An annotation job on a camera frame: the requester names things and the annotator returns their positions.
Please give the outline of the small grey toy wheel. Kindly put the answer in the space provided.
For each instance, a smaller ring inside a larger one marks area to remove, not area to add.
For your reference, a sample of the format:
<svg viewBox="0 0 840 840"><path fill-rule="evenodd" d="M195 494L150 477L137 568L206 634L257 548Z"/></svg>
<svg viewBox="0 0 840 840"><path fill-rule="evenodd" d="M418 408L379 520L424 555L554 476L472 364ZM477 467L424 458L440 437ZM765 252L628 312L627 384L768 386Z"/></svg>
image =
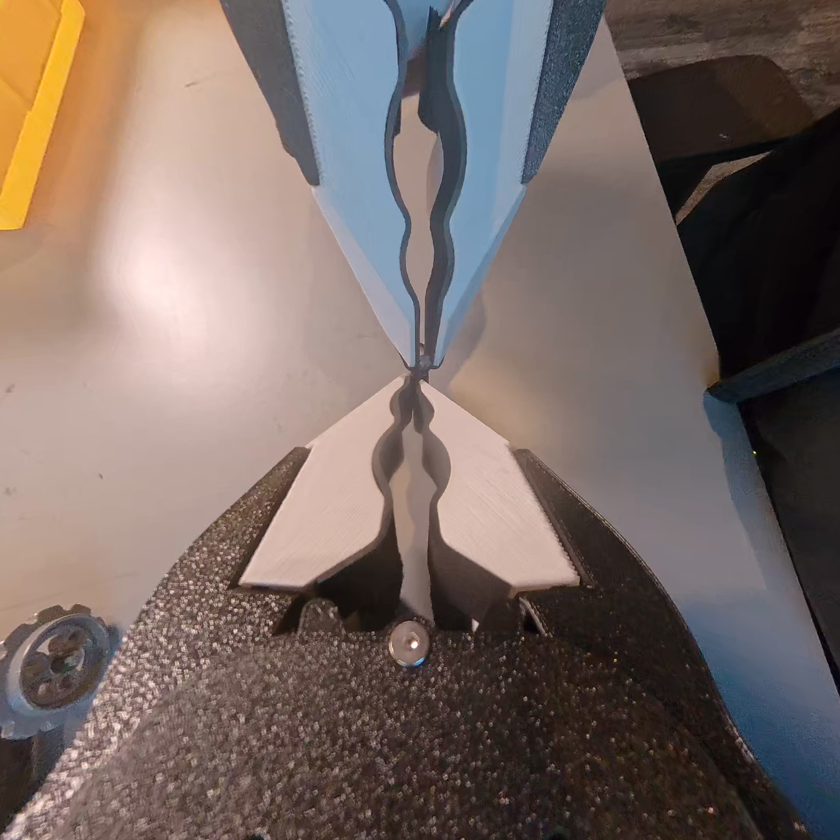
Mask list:
<svg viewBox="0 0 840 840"><path fill-rule="evenodd" d="M27 740L81 719L114 651L109 626L91 609L53 605L1 644L2 739Z"/></svg>

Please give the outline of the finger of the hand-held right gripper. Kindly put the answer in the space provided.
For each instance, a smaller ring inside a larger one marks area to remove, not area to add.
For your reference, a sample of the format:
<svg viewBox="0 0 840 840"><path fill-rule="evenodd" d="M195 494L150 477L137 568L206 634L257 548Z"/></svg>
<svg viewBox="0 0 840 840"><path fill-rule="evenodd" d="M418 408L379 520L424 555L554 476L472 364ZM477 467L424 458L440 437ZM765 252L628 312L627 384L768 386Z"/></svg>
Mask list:
<svg viewBox="0 0 840 840"><path fill-rule="evenodd" d="M549 1L459 2L445 16L429 11L421 120L443 155L429 219L430 365L443 362L526 192L551 14Z"/></svg>
<svg viewBox="0 0 840 840"><path fill-rule="evenodd" d="M408 59L403 11L384 1L282 6L318 168L312 194L386 336L405 365L417 365L411 218L393 160Z"/></svg>

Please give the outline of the grey desk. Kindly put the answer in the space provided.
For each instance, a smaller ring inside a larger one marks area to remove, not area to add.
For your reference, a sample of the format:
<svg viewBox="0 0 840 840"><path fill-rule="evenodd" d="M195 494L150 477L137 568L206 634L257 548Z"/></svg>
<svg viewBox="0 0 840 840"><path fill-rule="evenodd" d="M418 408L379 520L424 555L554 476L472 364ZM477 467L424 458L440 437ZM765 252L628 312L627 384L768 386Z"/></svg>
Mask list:
<svg viewBox="0 0 840 840"><path fill-rule="evenodd" d="M288 450L402 369L218 2L83 2L24 229L2 232L2 637L122 630ZM661 580L749 746L838 838L838 697L610 32L434 386Z"/></svg>

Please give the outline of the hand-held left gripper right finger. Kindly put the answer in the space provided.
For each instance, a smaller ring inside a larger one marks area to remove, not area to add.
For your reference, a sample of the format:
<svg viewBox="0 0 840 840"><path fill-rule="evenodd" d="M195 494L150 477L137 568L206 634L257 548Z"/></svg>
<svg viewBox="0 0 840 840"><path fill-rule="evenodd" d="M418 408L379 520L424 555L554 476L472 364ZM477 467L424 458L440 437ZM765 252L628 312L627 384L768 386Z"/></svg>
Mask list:
<svg viewBox="0 0 840 840"><path fill-rule="evenodd" d="M435 614L487 614L581 574L511 444L421 382L423 467L435 486L427 567Z"/></svg>

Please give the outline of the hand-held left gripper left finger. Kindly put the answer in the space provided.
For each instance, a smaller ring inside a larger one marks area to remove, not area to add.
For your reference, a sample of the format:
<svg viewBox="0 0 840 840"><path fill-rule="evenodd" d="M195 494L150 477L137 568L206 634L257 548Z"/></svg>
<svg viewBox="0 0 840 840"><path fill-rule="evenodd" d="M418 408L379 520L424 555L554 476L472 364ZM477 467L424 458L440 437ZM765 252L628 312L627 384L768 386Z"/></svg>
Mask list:
<svg viewBox="0 0 840 840"><path fill-rule="evenodd" d="M394 379L307 446L307 455L239 584L302 591L359 560L393 519L415 382Z"/></svg>

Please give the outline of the yellow plastic bin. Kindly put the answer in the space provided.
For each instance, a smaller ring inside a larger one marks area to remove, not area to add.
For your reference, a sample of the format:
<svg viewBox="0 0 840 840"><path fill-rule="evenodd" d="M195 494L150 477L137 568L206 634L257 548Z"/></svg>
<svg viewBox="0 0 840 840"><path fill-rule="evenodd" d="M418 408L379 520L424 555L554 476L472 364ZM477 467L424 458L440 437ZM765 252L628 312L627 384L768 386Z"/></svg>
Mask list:
<svg viewBox="0 0 840 840"><path fill-rule="evenodd" d="M1 2L1 229L25 225L76 55L79 1Z"/></svg>

